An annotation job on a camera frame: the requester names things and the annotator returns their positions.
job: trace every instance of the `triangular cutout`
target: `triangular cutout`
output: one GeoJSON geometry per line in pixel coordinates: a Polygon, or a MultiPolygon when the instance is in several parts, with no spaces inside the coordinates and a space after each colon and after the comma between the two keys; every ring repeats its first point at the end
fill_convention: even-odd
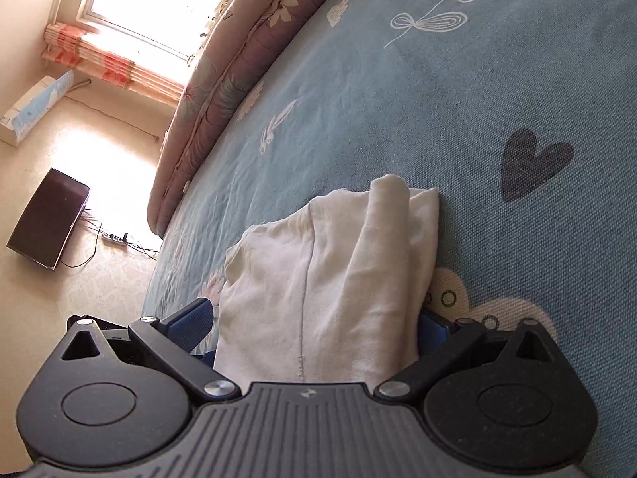
{"type": "Polygon", "coordinates": [[[532,331],[526,331],[524,333],[524,339],[522,340],[522,343],[520,343],[515,355],[522,359],[535,359],[538,361],[548,362],[553,361],[553,358],[542,343],[542,340],[540,340],[539,336],[532,331]]]}
{"type": "Polygon", "coordinates": [[[85,357],[99,356],[100,351],[93,341],[93,337],[88,331],[80,331],[75,335],[73,341],[64,351],[62,359],[71,361],[73,359],[84,359],[85,357]]]}

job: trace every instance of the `wall-mounted television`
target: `wall-mounted television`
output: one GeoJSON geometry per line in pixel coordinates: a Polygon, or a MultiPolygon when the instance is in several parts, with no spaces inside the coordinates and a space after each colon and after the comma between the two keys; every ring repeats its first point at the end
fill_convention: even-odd
{"type": "Polygon", "coordinates": [[[86,206],[90,188],[51,169],[24,209],[7,247],[55,269],[86,206]]]}

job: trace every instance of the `blue bed sheet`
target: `blue bed sheet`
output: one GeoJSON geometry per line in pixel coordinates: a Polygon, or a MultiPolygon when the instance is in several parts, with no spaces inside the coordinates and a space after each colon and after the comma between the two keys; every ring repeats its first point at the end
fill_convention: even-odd
{"type": "Polygon", "coordinates": [[[225,250],[314,196],[437,186],[429,305],[543,315],[600,411],[585,469],[632,477],[636,137],[637,0],[328,0],[192,180],[143,314],[218,303],[225,250]]]}

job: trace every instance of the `power strip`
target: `power strip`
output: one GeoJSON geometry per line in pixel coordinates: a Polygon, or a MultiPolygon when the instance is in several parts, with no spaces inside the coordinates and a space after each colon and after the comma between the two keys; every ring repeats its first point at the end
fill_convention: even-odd
{"type": "Polygon", "coordinates": [[[102,232],[102,241],[104,241],[105,243],[116,244],[124,248],[128,247],[127,238],[128,238],[127,233],[125,233],[123,237],[118,237],[117,235],[107,234],[102,232]]]}

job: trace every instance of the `white cloth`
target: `white cloth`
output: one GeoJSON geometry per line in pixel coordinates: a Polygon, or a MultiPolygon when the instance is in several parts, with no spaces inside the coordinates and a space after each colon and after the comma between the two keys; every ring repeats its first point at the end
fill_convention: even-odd
{"type": "Polygon", "coordinates": [[[388,174],[247,230],[226,252],[215,369],[252,381],[365,382],[417,358],[438,191],[388,174]]]}

